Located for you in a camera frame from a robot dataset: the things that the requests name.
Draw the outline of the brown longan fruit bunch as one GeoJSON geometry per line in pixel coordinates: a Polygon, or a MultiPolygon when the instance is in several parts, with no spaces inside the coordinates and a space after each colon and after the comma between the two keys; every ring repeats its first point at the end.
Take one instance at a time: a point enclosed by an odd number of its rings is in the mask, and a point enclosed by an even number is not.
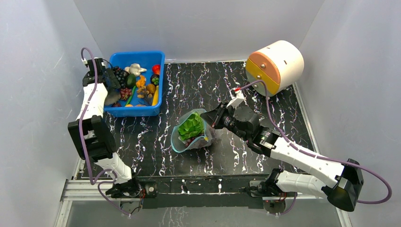
{"type": "Polygon", "coordinates": [[[142,106],[152,106],[154,94],[157,91],[157,87],[154,84],[148,84],[137,89],[137,98],[139,104],[142,106]]]}

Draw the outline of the green toy avocado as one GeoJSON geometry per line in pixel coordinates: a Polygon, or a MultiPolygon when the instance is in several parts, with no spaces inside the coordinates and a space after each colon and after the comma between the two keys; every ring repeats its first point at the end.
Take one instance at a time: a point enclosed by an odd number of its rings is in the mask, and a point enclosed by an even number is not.
{"type": "Polygon", "coordinates": [[[134,74],[129,74],[126,77],[125,84],[126,84],[127,88],[129,88],[129,89],[133,88],[136,85],[136,82],[137,82],[137,79],[134,74]]]}

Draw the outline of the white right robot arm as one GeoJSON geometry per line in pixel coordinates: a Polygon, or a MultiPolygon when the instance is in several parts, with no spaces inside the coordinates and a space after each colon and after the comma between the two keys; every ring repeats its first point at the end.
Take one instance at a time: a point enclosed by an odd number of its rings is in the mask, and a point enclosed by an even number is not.
{"type": "Polygon", "coordinates": [[[216,109],[200,114],[213,129],[226,128],[246,142],[248,148],[269,158],[284,161],[304,171],[295,174],[275,168],[266,181],[251,181],[243,192],[253,197],[280,196],[286,192],[297,192],[326,198],[333,206],[348,212],[354,211],[363,186],[361,170],[350,164],[329,161],[289,141],[261,120],[247,106],[232,108],[221,103],[216,109]]]}

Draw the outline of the clear zip top bag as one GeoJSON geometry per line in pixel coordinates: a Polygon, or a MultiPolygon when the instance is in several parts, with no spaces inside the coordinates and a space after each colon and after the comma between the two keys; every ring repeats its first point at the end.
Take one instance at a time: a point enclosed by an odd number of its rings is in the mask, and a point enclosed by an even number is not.
{"type": "Polygon", "coordinates": [[[208,147],[221,138],[222,130],[213,129],[201,114],[204,109],[193,109],[184,114],[171,133],[171,146],[176,153],[208,147]]]}

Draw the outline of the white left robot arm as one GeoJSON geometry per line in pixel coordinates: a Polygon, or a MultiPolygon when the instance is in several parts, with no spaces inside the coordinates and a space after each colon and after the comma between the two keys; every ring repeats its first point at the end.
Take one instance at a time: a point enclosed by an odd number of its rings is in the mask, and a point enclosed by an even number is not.
{"type": "Polygon", "coordinates": [[[83,77],[84,98],[78,117],[68,124],[71,139],[89,170],[95,164],[111,176],[113,185],[106,195],[112,198],[137,197],[142,190],[141,184],[134,170],[116,153],[114,136],[103,119],[108,95],[107,77],[112,71],[102,58],[83,60],[83,63],[88,68],[83,77]]]}

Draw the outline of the grey toy fish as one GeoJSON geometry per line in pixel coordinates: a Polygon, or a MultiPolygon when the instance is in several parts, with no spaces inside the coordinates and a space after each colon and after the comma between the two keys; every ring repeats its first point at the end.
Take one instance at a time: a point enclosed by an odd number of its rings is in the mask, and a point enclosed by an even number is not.
{"type": "Polygon", "coordinates": [[[108,105],[113,105],[116,102],[118,102],[121,98],[121,94],[117,91],[112,91],[110,93],[107,94],[105,101],[104,101],[104,105],[108,106],[108,105]]]}

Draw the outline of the green toy lettuce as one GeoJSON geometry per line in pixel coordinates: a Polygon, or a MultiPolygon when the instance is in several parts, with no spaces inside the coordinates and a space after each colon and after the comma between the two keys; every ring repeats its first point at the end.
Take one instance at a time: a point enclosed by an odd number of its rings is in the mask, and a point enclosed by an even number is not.
{"type": "Polygon", "coordinates": [[[193,112],[178,127],[179,139],[187,140],[191,137],[198,137],[204,133],[204,122],[198,112],[193,112]]]}

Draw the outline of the dark purple grape bunch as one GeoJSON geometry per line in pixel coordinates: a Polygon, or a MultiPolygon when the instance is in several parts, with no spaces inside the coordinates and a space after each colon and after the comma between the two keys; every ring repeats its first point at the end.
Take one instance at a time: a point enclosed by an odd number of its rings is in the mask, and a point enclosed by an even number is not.
{"type": "Polygon", "coordinates": [[[191,137],[191,138],[189,138],[189,139],[187,139],[187,140],[183,140],[182,142],[184,143],[184,145],[185,145],[186,147],[189,147],[192,143],[194,143],[195,141],[198,141],[198,140],[200,140],[200,139],[202,139],[202,138],[203,138],[202,136],[191,137]]]}

